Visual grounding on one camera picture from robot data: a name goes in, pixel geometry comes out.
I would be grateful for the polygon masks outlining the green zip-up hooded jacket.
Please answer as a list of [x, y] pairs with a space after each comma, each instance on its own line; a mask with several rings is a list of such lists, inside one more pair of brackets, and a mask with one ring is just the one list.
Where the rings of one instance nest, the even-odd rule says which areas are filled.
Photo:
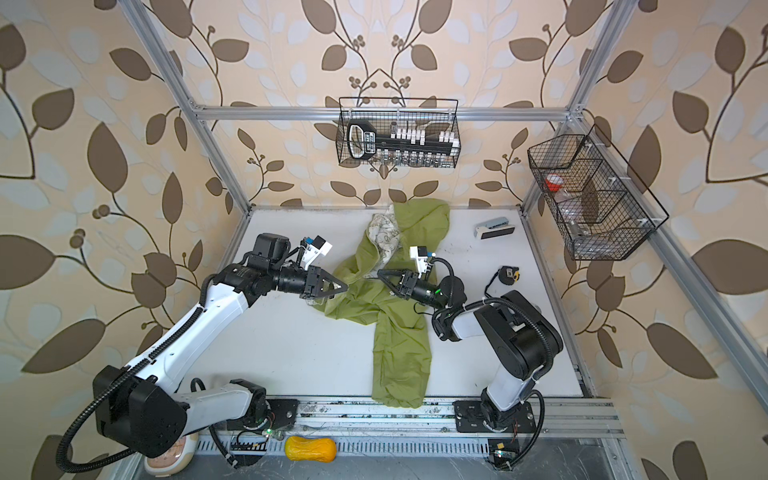
[[382, 269], [412, 269], [409, 250], [437, 250], [450, 229], [450, 206], [422, 198], [396, 203], [372, 216], [353, 255], [333, 275], [348, 290], [313, 307], [334, 320], [375, 326], [372, 399], [389, 407], [422, 405], [431, 368], [431, 349], [424, 315], [415, 302], [397, 297], [376, 278]]

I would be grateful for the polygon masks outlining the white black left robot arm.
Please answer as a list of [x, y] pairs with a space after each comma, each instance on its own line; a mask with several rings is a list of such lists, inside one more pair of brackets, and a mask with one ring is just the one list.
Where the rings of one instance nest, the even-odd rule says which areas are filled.
[[[182, 437], [236, 421], [247, 428], [271, 427], [274, 415], [264, 387], [233, 379], [217, 389], [179, 387], [213, 341], [257, 300], [272, 291], [303, 300], [325, 300], [348, 286], [315, 265], [332, 248], [321, 236], [303, 239], [297, 248], [282, 235], [258, 235], [239, 262], [209, 275], [198, 303], [166, 334], [124, 367], [105, 367], [94, 379], [93, 401], [60, 439], [56, 466], [65, 473], [101, 469], [135, 453], [156, 458]], [[97, 431], [123, 450], [100, 460], [75, 463], [69, 456], [75, 435], [89, 418]]]

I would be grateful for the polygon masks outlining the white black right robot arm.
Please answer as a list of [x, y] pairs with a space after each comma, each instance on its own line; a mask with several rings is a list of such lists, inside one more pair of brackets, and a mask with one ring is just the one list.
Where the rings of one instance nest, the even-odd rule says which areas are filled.
[[499, 360], [492, 382], [478, 401], [455, 408], [461, 432], [507, 432], [530, 421], [531, 397], [541, 378], [554, 366], [564, 344], [560, 333], [519, 291], [470, 302], [464, 284], [450, 273], [440, 283], [410, 270], [385, 269], [377, 278], [395, 296], [430, 310], [432, 328], [442, 341], [484, 337]]

